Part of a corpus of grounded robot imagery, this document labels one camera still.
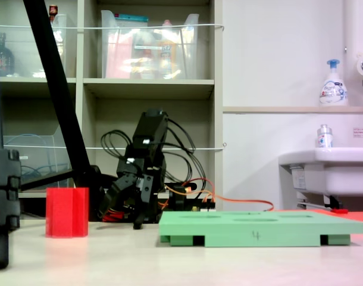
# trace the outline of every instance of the green tray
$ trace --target green tray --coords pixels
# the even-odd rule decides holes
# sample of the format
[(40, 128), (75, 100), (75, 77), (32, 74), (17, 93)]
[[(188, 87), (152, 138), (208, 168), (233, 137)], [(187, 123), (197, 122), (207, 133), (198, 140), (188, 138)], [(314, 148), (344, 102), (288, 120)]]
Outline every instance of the green tray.
[(315, 212), (164, 212), (159, 234), (171, 246), (349, 245), (363, 222)]

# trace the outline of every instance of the plastic storage box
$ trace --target plastic storage box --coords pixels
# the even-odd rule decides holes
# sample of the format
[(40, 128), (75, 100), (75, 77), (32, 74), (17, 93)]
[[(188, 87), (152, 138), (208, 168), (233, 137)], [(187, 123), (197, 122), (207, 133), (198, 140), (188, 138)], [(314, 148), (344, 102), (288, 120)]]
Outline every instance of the plastic storage box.
[[(52, 24), (57, 47), (65, 75), (75, 77), (77, 30), (64, 27), (74, 24), (58, 14)], [(31, 28), (0, 27), (0, 76), (45, 77)]]
[[(101, 14), (102, 27), (112, 28), (102, 30), (102, 77), (196, 79), (196, 26), (119, 29), (112, 12)], [(185, 24), (197, 24), (198, 18), (191, 14)]]
[[(53, 135), (21, 134), (17, 136), (3, 136), (4, 148), (19, 151), (21, 161), (21, 180), (31, 180), (43, 175), (55, 173), (70, 168), (68, 152), (65, 147), (60, 127)], [(42, 186), (67, 187), (69, 180)]]

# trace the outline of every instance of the white table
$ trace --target white table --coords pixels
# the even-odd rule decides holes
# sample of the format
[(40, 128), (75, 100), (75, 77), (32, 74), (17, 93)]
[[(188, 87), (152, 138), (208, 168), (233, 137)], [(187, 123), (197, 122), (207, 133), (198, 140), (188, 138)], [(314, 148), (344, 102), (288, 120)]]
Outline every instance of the white table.
[(363, 235), (349, 247), (203, 248), (160, 244), (158, 226), (90, 223), (86, 238), (45, 238), (22, 220), (0, 286), (363, 286)]

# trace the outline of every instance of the sink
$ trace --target sink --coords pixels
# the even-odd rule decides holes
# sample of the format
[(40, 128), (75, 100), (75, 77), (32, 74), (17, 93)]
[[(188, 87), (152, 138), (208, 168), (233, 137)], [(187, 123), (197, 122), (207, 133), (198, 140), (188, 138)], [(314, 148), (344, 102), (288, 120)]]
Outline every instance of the sink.
[(284, 154), (278, 162), (291, 170), (298, 191), (363, 196), (363, 148), (314, 148)]

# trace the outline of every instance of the small bottle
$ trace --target small bottle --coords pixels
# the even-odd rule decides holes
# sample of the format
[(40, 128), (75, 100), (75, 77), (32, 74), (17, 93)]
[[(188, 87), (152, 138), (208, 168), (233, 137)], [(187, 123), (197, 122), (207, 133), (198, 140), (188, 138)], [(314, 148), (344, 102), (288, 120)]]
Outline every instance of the small bottle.
[(333, 147), (332, 129), (327, 124), (321, 124), (318, 129), (318, 147), (331, 148)]
[(6, 34), (0, 33), (0, 76), (12, 76), (15, 72), (15, 57), (5, 47)]
[(49, 21), (51, 22), (51, 25), (52, 25), (53, 21), (55, 20), (57, 13), (58, 13), (57, 5), (50, 5), (49, 6)]

